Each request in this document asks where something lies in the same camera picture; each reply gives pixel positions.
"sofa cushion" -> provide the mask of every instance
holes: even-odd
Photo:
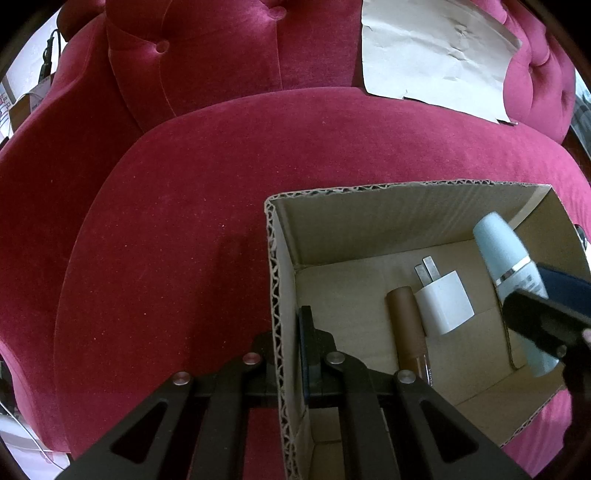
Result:
[[[61,294],[56,381],[72,452],[173,372],[213,372],[270,329],[269,195],[457,178],[551,183],[591,231],[577,164],[526,125],[330,87],[219,103],[145,134],[90,208]]]
[[[57,28],[70,41],[90,20],[105,11],[105,0],[67,0],[57,14]]]
[[[523,45],[507,72],[507,114],[561,142],[574,67],[518,0],[474,0]],[[362,86],[361,0],[106,0],[111,65],[144,131],[257,93]]]
[[[107,53],[102,15],[68,43],[49,94],[0,151],[0,355],[26,421],[62,452],[53,364],[61,285],[96,192],[140,135]]]

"brown cylindrical tube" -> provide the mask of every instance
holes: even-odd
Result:
[[[412,289],[400,287],[388,292],[386,303],[394,329],[400,370],[410,370],[433,385],[421,313]]]

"crumpled paper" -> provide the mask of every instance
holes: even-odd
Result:
[[[521,41],[469,0],[363,0],[366,90],[510,122],[503,82]]]

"white bottle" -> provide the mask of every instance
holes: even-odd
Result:
[[[476,224],[473,233],[501,303],[518,288],[548,298],[538,268],[519,237],[498,213],[486,215]],[[534,342],[521,335],[519,338],[536,377],[550,372],[558,364],[557,358],[538,349]]]

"white power adapter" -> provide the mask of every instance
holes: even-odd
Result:
[[[454,270],[443,277],[431,257],[414,267],[423,288],[414,294],[429,337],[444,335],[474,316],[464,285]]]

